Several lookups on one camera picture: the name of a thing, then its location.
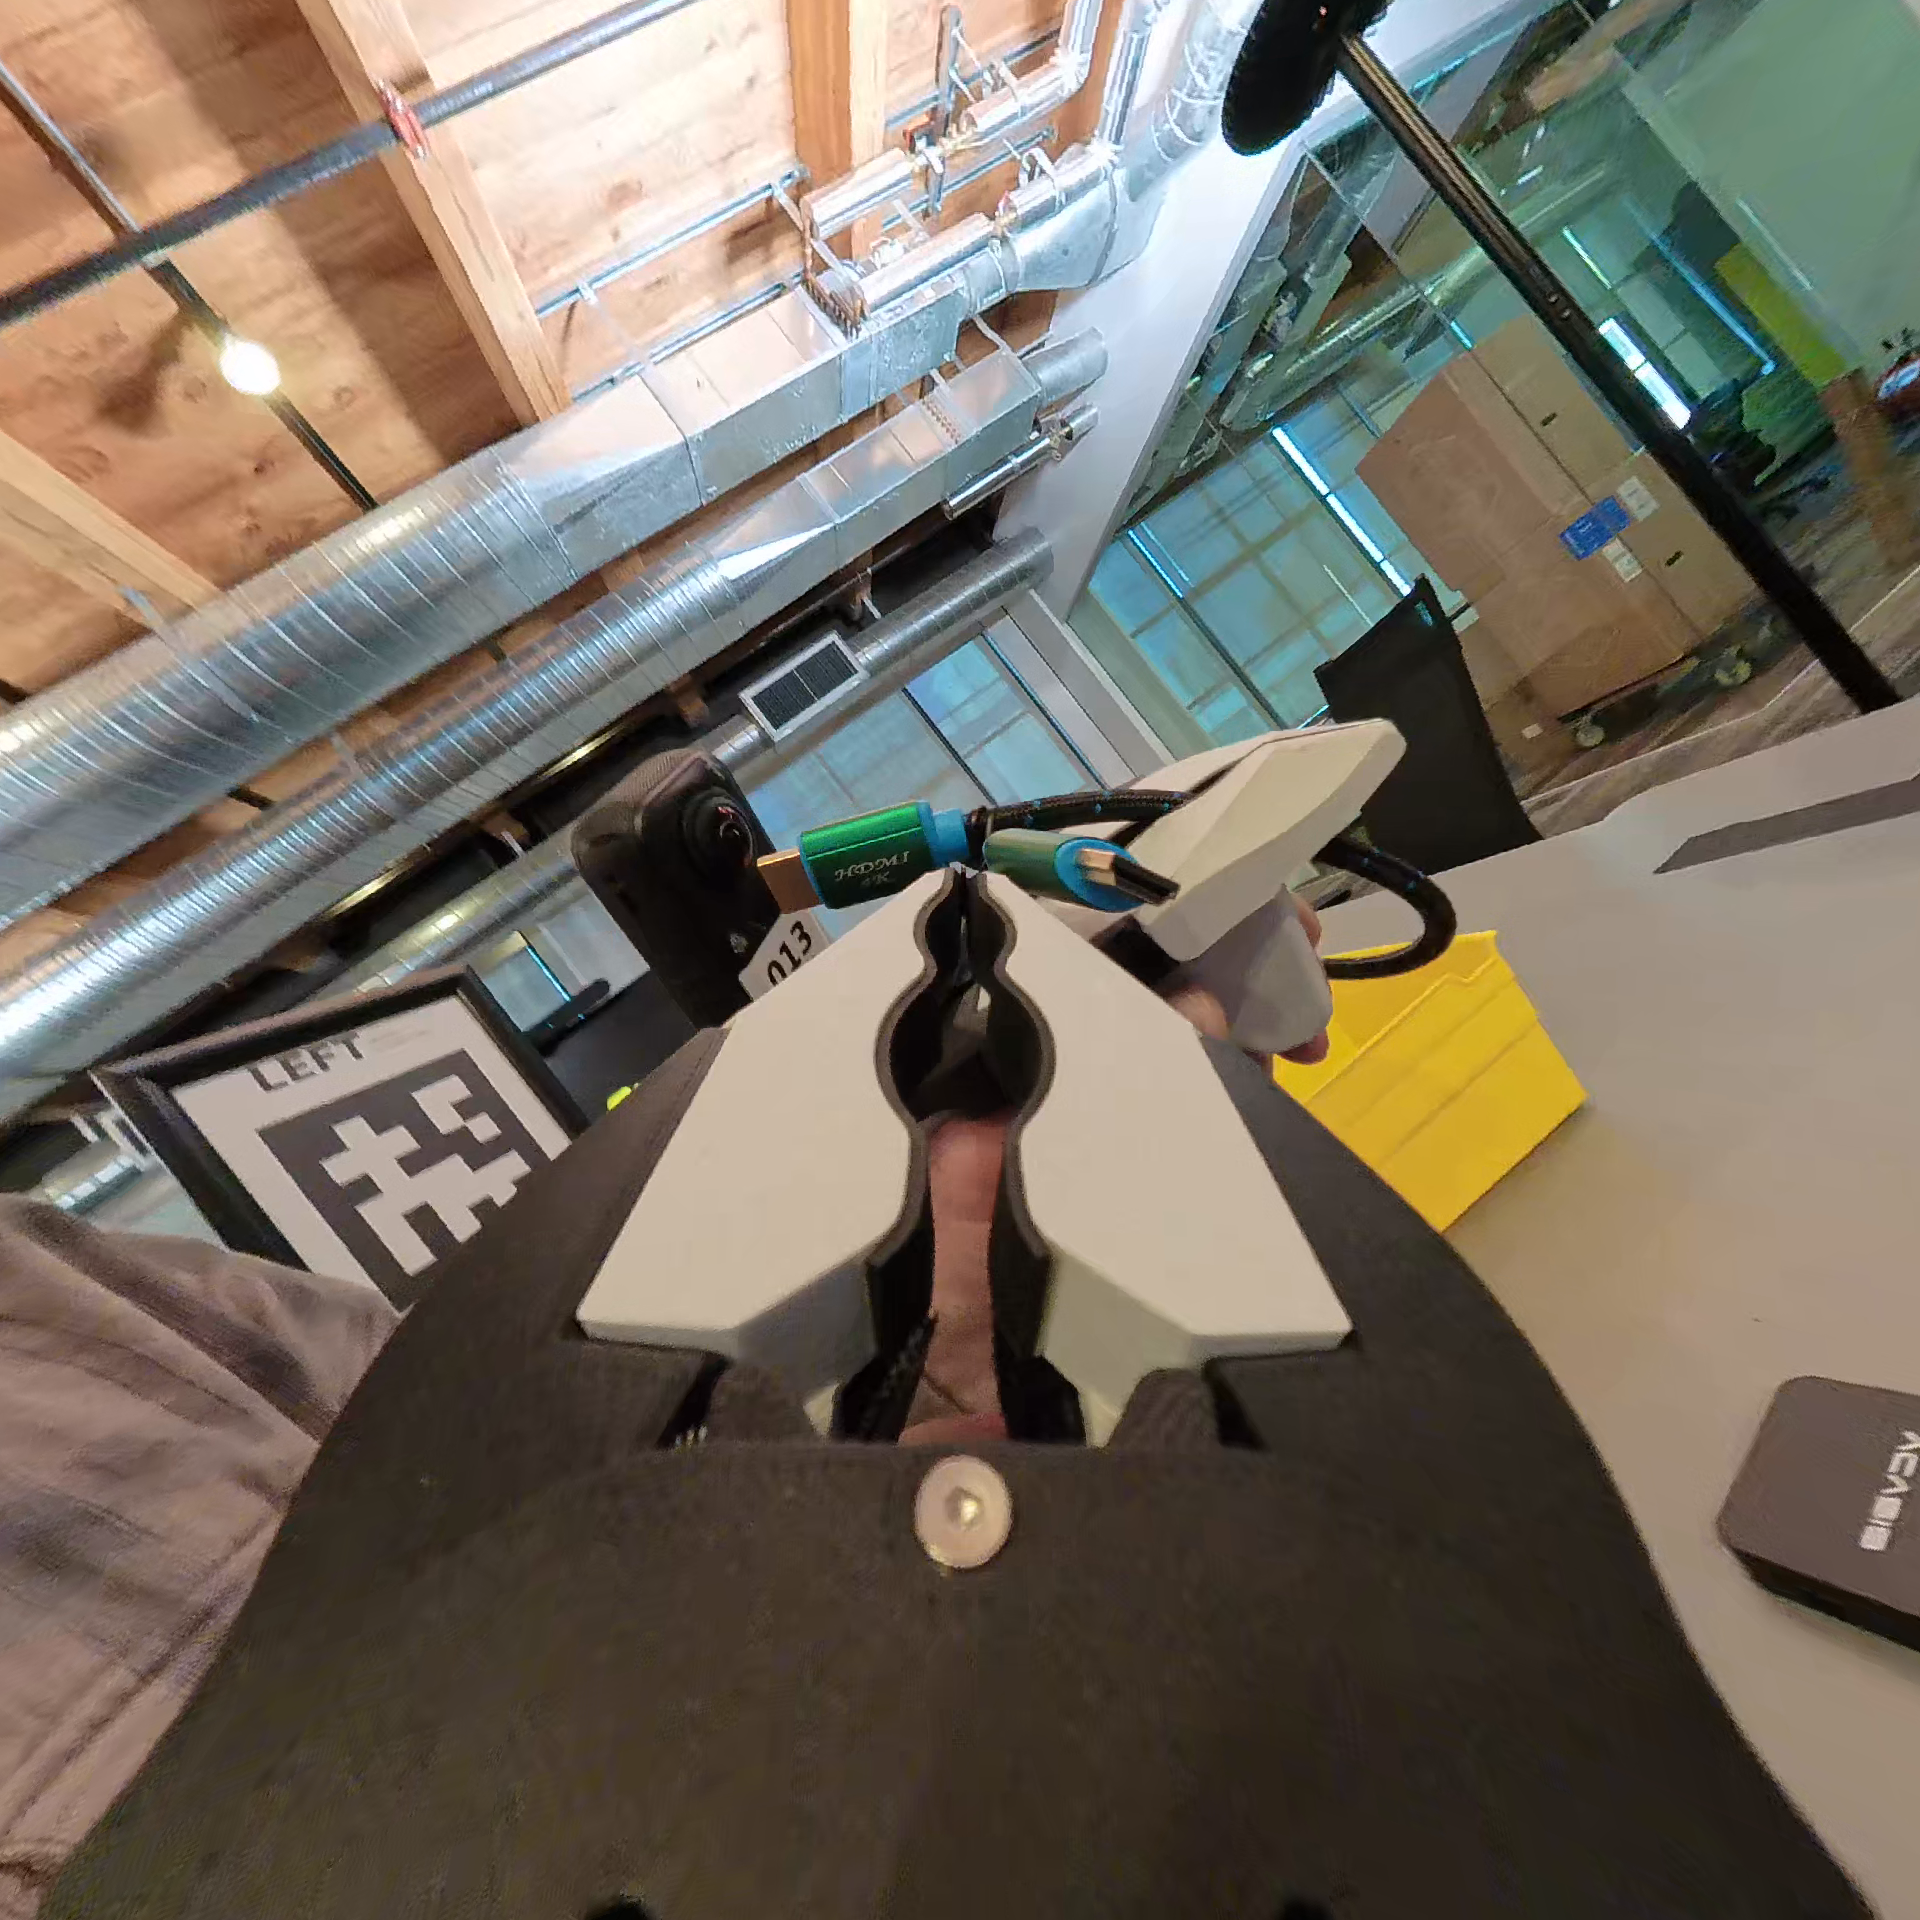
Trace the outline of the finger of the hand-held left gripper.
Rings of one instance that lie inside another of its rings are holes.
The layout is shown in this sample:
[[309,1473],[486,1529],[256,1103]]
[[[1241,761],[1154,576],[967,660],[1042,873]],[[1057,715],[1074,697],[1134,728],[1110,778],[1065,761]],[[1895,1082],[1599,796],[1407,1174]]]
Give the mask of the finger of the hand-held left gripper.
[[1198,801],[1221,792],[1229,796],[1247,792],[1271,802],[1354,802],[1357,730],[1316,724],[1247,736],[1109,786],[1101,798],[1190,796]]
[[1145,936],[1190,962],[1274,904],[1397,771],[1384,720],[1306,728],[1253,743],[1145,832],[1145,867],[1177,894],[1145,910]]

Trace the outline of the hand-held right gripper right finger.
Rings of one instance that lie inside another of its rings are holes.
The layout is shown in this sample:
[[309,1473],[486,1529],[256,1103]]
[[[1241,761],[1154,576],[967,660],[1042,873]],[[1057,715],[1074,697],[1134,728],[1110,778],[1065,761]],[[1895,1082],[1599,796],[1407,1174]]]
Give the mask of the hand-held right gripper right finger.
[[1271,1084],[1012,883],[972,883],[1009,1108],[990,1234],[998,1412],[1103,1446],[1137,1385],[1327,1353],[1353,1322],[1237,1103]]

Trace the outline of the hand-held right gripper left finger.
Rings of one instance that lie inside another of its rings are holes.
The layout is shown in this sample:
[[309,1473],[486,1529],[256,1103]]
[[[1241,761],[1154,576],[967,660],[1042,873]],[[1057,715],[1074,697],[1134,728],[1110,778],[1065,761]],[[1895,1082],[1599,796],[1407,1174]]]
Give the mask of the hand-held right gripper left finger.
[[927,1345],[927,1147],[969,886],[934,872],[735,1015],[577,1304],[596,1343],[772,1377],[834,1438],[894,1435]]

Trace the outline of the person's left forearm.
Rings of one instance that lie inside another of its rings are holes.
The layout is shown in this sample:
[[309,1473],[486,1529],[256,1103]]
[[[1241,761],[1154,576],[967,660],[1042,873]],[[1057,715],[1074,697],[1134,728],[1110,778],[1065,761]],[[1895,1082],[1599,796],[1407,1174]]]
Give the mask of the person's left forearm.
[[4,1916],[198,1687],[398,1323],[364,1282],[4,1195]]

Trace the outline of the person's left hand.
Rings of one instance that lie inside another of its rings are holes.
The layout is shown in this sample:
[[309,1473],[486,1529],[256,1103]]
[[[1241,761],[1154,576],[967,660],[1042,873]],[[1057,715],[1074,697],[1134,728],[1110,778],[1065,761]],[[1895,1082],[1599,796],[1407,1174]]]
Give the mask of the person's left hand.
[[1169,1001],[1250,1057],[1319,1066],[1332,1017],[1320,937],[1311,907],[1282,894],[1189,962]]

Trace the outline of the person's right hand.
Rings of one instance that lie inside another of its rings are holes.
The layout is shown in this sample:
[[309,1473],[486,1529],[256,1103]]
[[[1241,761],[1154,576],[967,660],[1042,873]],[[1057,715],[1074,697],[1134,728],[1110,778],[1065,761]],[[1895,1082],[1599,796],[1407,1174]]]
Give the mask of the person's right hand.
[[901,1433],[967,1450],[1005,1435],[994,1347],[992,1224],[1007,1118],[948,1118],[927,1138],[932,1340]]

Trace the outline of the black chair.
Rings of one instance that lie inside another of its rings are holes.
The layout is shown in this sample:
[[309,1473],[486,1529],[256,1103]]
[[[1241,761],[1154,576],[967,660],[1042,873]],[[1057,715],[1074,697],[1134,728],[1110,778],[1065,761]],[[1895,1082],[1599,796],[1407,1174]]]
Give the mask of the black chair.
[[1434,876],[1541,843],[1429,578],[1311,675],[1332,722],[1378,719],[1402,736],[1360,811],[1374,846]]

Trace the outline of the white vent grille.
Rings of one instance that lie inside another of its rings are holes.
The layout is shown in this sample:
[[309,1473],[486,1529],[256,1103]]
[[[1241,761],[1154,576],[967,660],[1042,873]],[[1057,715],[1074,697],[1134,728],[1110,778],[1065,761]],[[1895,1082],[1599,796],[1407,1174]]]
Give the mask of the white vent grille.
[[756,730],[767,740],[778,743],[866,681],[868,673],[848,635],[829,630],[778,667],[744,687],[737,700]]

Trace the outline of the large yellow plastic bin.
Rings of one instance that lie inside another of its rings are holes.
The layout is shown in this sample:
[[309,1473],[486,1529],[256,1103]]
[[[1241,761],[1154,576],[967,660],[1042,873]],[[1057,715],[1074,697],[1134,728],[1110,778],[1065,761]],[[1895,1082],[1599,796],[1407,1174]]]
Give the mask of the large yellow plastic bin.
[[1327,1057],[1272,1076],[1438,1232],[1589,1103],[1493,930],[1402,977],[1337,980]]

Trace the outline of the large cardboard box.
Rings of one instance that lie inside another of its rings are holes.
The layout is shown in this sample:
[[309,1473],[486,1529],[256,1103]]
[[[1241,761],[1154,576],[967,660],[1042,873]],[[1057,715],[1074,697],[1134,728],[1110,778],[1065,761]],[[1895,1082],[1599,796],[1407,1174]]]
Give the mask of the large cardboard box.
[[1544,769],[1664,704],[1742,688],[1794,638],[1541,323],[1423,367],[1368,348],[1348,386],[1368,499],[1453,608],[1503,756]]

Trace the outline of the black pole with round disc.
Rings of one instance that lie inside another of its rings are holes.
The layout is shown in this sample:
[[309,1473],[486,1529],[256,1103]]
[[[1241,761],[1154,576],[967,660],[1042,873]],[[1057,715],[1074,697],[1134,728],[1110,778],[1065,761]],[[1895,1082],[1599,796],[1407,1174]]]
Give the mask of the black pole with round disc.
[[1311,120],[1332,83],[1344,80],[1567,362],[1632,427],[1650,459],[1847,702],[1861,714],[1896,706],[1902,692],[1893,680],[1792,564],[1760,516],[1632,378],[1548,259],[1368,49],[1365,38],[1384,11],[1386,2],[1256,6],[1223,94],[1221,135],[1226,146],[1242,158],[1274,148]]

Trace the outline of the black rectangular hub box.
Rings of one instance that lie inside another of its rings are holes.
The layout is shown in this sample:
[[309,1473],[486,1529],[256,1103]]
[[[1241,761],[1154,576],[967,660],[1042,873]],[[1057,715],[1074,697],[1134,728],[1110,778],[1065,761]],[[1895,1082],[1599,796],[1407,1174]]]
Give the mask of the black rectangular hub box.
[[1918,1649],[1918,1398],[1828,1377],[1781,1383],[1717,1535],[1766,1593]]

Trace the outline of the black ceiling pipe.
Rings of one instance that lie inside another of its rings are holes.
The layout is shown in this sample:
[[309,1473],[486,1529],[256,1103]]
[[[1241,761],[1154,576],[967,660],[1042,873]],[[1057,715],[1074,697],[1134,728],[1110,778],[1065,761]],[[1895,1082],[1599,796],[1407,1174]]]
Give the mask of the black ceiling pipe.
[[509,98],[565,67],[602,52],[605,49],[646,33],[686,11],[690,2],[633,2],[588,18],[582,26],[542,39],[520,52],[492,63],[450,87],[439,87],[396,113],[381,113],[348,134],[304,151],[226,192],[182,209],[156,225],[134,226],[110,247],[63,263],[40,278],[25,279],[1,296],[1,327],[10,329],[47,313],[81,294],[105,286],[128,272],[157,268],[181,250],[198,242],[256,212],[294,201],[310,190],[356,174],[399,151],[407,135],[432,134],[469,113]]

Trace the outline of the thin spiral metal duct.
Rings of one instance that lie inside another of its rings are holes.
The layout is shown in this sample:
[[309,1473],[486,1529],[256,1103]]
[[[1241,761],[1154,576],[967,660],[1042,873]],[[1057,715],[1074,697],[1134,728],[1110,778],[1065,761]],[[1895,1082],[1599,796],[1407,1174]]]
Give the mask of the thin spiral metal duct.
[[[778,772],[829,731],[894,697],[905,684],[984,633],[1026,590],[1045,585],[1052,552],[1042,536],[1024,532],[952,567],[940,583],[868,627],[852,648],[855,680],[808,710],[785,731],[740,719],[697,736],[690,748],[735,778]],[[543,842],[509,868],[474,883],[439,914],[409,928],[360,964],[328,984],[334,995],[360,995],[432,969],[488,953],[522,936],[543,912],[562,910],[582,891],[568,851],[568,830]]]

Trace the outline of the wide spiral metal duct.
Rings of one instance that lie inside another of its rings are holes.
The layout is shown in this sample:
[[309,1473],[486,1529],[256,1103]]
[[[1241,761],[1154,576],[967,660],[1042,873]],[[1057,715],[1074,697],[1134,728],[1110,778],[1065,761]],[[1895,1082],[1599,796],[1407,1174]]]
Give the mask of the wide spiral metal duct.
[[761,622],[1033,447],[1039,422],[1105,367],[1092,327],[1026,354],[994,351],[456,684],[352,769],[304,786],[4,977],[1,1115],[105,1063],[618,715],[697,676]]
[[832,268],[7,711],[4,923],[934,370],[1000,247],[1114,158],[1085,143],[992,217]]

